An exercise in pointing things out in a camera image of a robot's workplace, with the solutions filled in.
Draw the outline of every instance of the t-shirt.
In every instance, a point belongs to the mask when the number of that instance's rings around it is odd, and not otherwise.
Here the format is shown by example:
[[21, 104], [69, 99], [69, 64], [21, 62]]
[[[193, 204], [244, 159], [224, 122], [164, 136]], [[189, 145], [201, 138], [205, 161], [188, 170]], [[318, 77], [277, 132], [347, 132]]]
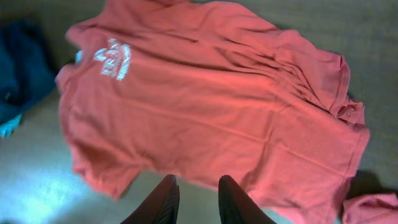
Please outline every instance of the t-shirt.
[[73, 171], [118, 198], [143, 170], [230, 175], [294, 223], [331, 223], [369, 139], [349, 68], [239, 4], [110, 0], [57, 77]]

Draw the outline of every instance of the gray carpet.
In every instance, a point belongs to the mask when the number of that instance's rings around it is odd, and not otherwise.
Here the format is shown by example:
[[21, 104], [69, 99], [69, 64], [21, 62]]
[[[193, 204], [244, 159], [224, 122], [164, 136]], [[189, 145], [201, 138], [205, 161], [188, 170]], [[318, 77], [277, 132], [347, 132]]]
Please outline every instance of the gray carpet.
[[[366, 105], [371, 130], [349, 197], [398, 190], [398, 1], [237, 2], [283, 29], [299, 30], [320, 49], [345, 55], [351, 69], [349, 92]], [[103, 0], [0, 0], [0, 19], [39, 21], [60, 67], [76, 53], [64, 38], [68, 27], [102, 7]], [[119, 223], [162, 176], [142, 174], [118, 202], [91, 191], [70, 172], [57, 103], [54, 92], [26, 114], [12, 138], [0, 140], [0, 223]], [[182, 180], [179, 184], [179, 223], [220, 222], [216, 192]], [[285, 222], [274, 213], [272, 217]]]

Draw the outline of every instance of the blue garment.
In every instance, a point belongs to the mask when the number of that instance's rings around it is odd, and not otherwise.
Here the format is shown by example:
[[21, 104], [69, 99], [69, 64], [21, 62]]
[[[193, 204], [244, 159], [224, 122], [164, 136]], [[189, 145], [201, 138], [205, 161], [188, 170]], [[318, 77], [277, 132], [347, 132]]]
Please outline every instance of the blue garment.
[[0, 127], [55, 86], [41, 31], [29, 21], [0, 28]]

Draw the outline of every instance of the folded clothing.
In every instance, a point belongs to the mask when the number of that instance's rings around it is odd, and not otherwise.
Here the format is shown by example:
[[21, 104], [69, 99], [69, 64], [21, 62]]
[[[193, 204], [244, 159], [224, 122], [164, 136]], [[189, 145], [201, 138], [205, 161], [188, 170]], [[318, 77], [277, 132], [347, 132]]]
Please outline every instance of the folded clothing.
[[344, 201], [344, 224], [398, 223], [397, 195], [363, 195]]

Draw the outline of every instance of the white graphic print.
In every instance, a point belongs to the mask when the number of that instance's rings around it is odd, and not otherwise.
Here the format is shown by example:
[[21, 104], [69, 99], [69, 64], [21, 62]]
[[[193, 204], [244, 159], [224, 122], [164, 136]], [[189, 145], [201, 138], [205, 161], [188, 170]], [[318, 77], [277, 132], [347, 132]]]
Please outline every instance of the white graphic print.
[[108, 49], [95, 52], [94, 60], [104, 62], [101, 74], [122, 80], [129, 71], [131, 51], [130, 45], [121, 44], [116, 39], [108, 40]]

